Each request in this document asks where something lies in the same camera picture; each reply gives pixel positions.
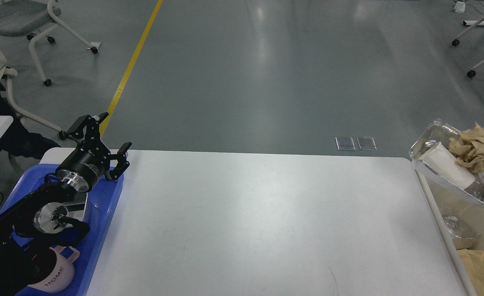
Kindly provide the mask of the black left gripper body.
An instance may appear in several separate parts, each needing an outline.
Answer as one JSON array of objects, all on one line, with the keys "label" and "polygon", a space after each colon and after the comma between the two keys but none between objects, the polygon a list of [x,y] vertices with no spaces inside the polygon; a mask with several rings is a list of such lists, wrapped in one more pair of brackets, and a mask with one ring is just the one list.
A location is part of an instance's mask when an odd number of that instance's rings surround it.
[{"label": "black left gripper body", "polygon": [[109,155],[107,148],[76,148],[57,167],[56,176],[77,192],[89,192],[109,170]]}]

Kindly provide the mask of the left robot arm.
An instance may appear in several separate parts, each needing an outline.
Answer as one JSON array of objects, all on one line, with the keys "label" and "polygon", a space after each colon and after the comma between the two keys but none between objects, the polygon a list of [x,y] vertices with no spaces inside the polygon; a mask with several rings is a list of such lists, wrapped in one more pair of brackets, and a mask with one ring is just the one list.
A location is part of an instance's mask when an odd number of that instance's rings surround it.
[{"label": "left robot arm", "polygon": [[76,148],[60,164],[25,171],[0,210],[0,296],[84,296],[129,168],[131,142],[101,141],[109,116],[81,116],[60,138]]}]

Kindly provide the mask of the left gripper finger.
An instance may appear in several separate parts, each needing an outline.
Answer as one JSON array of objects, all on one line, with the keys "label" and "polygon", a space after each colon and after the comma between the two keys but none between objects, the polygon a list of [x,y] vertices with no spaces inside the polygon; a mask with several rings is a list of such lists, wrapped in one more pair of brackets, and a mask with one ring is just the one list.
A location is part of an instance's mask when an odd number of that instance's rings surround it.
[{"label": "left gripper finger", "polygon": [[[130,163],[127,160],[127,152],[131,146],[131,142],[125,142],[116,153],[108,153],[106,156],[104,156],[105,180],[118,180],[118,178],[122,176],[122,174],[129,168]],[[114,160],[116,160],[117,163],[116,166],[111,169],[111,162]]]},{"label": "left gripper finger", "polygon": [[80,116],[68,130],[59,131],[59,139],[76,142],[76,148],[71,154],[110,154],[110,150],[101,141],[100,134],[100,125],[108,116],[108,112],[98,116]]}]

